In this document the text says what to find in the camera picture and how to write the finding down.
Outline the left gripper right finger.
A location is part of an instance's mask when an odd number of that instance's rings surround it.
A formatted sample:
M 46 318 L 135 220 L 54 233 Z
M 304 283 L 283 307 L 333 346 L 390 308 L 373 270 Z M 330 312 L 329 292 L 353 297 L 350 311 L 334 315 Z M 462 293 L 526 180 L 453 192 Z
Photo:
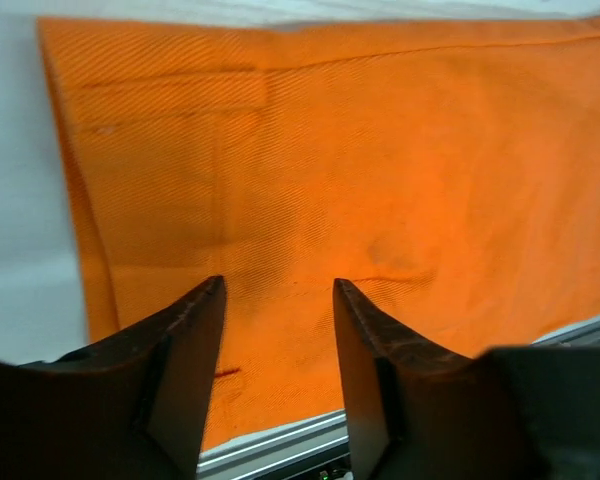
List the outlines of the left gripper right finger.
M 357 479 L 538 479 L 545 465 L 491 356 L 470 359 L 333 284 L 337 353 Z

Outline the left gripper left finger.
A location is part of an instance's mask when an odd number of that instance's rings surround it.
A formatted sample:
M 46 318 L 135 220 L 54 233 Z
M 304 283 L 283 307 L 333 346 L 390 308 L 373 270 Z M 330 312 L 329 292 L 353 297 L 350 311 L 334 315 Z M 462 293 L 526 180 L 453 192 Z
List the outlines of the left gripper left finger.
M 213 276 L 53 362 L 0 362 L 0 479 L 192 479 L 226 308 Z

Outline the orange trousers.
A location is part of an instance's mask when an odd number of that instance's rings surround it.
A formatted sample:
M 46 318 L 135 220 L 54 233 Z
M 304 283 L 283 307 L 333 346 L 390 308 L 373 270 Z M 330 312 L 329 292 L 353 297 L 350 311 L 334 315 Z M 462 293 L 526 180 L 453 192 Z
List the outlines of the orange trousers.
M 337 278 L 467 356 L 600 314 L 600 16 L 37 26 L 91 337 L 225 279 L 205 448 L 341 407 Z

